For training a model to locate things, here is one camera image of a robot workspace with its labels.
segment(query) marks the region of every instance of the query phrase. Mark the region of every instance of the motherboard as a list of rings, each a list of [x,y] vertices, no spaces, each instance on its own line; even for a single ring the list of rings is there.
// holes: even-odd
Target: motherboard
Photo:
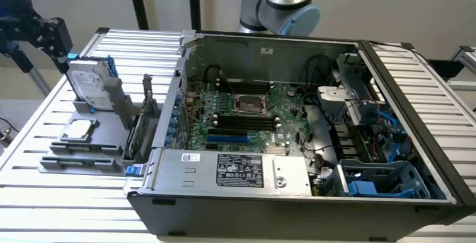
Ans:
[[[187,149],[302,156],[310,133],[303,93],[291,84],[190,82]]]

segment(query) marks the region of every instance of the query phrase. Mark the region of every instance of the black pole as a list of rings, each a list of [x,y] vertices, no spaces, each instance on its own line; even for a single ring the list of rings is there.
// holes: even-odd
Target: black pole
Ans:
[[[202,30],[202,9],[200,0],[190,0],[192,29]]]
[[[132,0],[134,10],[136,12],[138,25],[140,30],[150,30],[150,23],[147,22],[144,0]]]

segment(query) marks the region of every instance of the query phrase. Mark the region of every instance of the slotted aluminum table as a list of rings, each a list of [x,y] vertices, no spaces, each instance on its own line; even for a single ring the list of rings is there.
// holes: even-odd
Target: slotted aluminum table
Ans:
[[[96,56],[115,57],[118,72],[124,80],[124,91],[132,100],[142,102],[143,73],[152,74],[155,98],[164,100],[168,78],[172,75],[179,55],[180,33],[152,31],[111,30],[107,36],[98,38],[86,51]],[[376,49],[383,61],[392,55],[402,55],[399,50]],[[458,113],[459,107],[452,99],[436,98],[432,93],[447,93],[435,77],[420,62],[412,66],[387,62],[398,83],[408,94],[424,97],[431,105],[418,106],[434,135],[442,138],[443,148],[459,169],[467,184],[476,192],[476,157],[458,148],[459,143],[446,140],[446,131],[454,122],[464,118],[442,118],[439,114]],[[406,79],[408,72],[422,79],[420,83]],[[75,110],[75,98],[66,78],[60,80],[44,100],[26,127],[19,133],[11,147],[0,156],[0,240],[27,242],[158,242],[147,232],[146,226],[134,211],[123,191],[124,186],[139,186],[140,180],[126,177],[82,176],[64,174],[42,174],[36,168],[40,158],[48,152],[51,141],[60,134],[64,124]],[[184,242],[250,242],[250,240],[190,239]],[[424,227],[399,242],[404,243],[467,243],[476,242],[476,216],[470,216],[451,226]]]

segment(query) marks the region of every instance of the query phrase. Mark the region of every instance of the power supply label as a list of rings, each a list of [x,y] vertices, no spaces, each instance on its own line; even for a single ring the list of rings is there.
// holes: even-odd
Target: power supply label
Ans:
[[[219,154],[216,184],[228,187],[264,188],[262,156]]]

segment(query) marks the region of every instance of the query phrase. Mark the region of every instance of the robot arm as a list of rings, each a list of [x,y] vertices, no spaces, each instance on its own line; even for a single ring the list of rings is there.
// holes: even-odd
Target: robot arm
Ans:
[[[242,0],[239,32],[308,36],[319,22],[312,0]]]
[[[68,71],[74,44],[64,20],[42,18],[31,0],[0,0],[0,53],[14,59],[23,72],[32,73],[36,70],[19,41],[30,42],[51,57],[60,73]]]

